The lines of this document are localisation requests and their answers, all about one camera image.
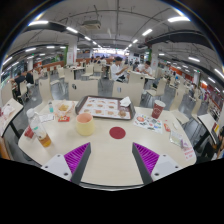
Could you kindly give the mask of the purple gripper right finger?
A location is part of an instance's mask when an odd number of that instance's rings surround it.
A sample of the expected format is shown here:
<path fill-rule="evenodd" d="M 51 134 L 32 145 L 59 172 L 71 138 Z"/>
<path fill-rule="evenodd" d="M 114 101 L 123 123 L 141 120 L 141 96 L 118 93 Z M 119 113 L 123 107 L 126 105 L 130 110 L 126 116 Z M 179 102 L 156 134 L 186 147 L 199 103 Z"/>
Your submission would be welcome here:
<path fill-rule="evenodd" d="M 159 155 L 137 143 L 133 144 L 132 153 L 145 185 L 182 169 L 169 155 Z"/>

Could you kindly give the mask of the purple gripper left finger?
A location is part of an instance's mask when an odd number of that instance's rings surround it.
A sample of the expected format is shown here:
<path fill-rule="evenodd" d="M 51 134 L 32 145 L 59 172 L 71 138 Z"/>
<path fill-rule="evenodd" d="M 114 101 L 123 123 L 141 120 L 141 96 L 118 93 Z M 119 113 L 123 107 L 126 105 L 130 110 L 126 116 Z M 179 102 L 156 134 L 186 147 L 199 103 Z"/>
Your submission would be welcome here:
<path fill-rule="evenodd" d="M 91 144 L 86 143 L 65 155 L 56 154 L 42 169 L 79 185 L 90 154 Z"/>

